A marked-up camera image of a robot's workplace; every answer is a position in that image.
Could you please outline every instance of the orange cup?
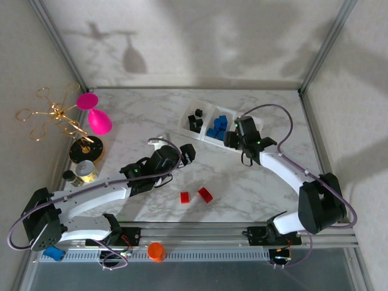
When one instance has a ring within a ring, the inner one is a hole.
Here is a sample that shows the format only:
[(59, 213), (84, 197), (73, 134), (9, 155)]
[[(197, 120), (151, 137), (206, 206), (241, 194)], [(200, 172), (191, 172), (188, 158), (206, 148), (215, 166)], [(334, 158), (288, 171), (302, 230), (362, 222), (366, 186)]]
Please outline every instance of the orange cup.
[(164, 250), (164, 247), (158, 242), (151, 243), (148, 247), (147, 253), (150, 259), (158, 263), (163, 262), (166, 258), (166, 251)]

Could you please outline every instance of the red block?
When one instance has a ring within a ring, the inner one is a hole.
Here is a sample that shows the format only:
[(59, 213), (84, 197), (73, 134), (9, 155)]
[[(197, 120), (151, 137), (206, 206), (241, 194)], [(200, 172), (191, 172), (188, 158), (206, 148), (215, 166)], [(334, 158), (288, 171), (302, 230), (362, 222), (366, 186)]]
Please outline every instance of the red block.
[(209, 203), (211, 200), (213, 200), (212, 194), (210, 194), (209, 191), (206, 190), (206, 188), (199, 189), (198, 193), (201, 195), (202, 199), (205, 200), (206, 203)]
[(189, 203), (189, 193), (188, 192), (181, 192), (181, 204)]

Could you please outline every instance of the white marble surface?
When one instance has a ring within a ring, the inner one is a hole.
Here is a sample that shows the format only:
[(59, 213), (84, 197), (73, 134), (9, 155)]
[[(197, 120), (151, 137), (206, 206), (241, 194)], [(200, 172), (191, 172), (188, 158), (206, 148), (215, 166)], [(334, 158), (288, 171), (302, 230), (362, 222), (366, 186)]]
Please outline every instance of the white marble surface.
[[(162, 90), (97, 89), (97, 108), (106, 111), (113, 130), (100, 136), (106, 146), (98, 164), (100, 178), (117, 173), (121, 167), (150, 156), (153, 147), (147, 138), (169, 132), (181, 146), (192, 143), (195, 161), (173, 173), (171, 183), (151, 192), (105, 204), (88, 215), (113, 213), (119, 221), (265, 221), (285, 211), (296, 210), (298, 196), (272, 172), (255, 165), (241, 164), (240, 155), (187, 138), (176, 133), (181, 112), (190, 98), (202, 99), (244, 112), (265, 103), (285, 106), (294, 119), (294, 131), (283, 149), (291, 158), (318, 171), (313, 144), (296, 91), (259, 90)], [(289, 130), (287, 116), (281, 110), (264, 108), (253, 112), (264, 121), (262, 136), (280, 141)], [(84, 122), (84, 128), (92, 131)], [(196, 193), (206, 187), (213, 200), (206, 204)], [(180, 192), (190, 192), (190, 203), (180, 203)]]

